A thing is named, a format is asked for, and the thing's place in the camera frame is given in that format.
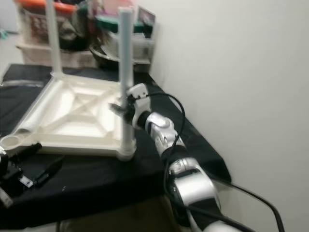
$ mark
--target black cloth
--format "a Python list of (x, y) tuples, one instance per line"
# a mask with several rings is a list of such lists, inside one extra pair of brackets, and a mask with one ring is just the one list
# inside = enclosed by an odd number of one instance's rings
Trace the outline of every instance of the black cloth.
[[(4, 81), (35, 80), (44, 85), (50, 79), (50, 67), (11, 65)], [(117, 71), (97, 69), (64, 69), (67, 74), (118, 81)], [(135, 84), (145, 83), (150, 92), (162, 91), (145, 73), (134, 74)], [(0, 132), (9, 134), (21, 119), (42, 87), (1, 87)], [(166, 97), (153, 97), (154, 111), (169, 117), (178, 130), (181, 112)], [(61, 170), (42, 188), (31, 189), (14, 197), (14, 205), (0, 209), (1, 229), (23, 229), (73, 217), (81, 217), (115, 209), (163, 194), (164, 167), (152, 139), (143, 131), (135, 131), (137, 151), (134, 158), (121, 162), (116, 158), (66, 156)], [(190, 155), (201, 166), (225, 180), (230, 180), (223, 159), (187, 120), (183, 131)], [(21, 164), (25, 176), (32, 178), (58, 155), (36, 154)]]

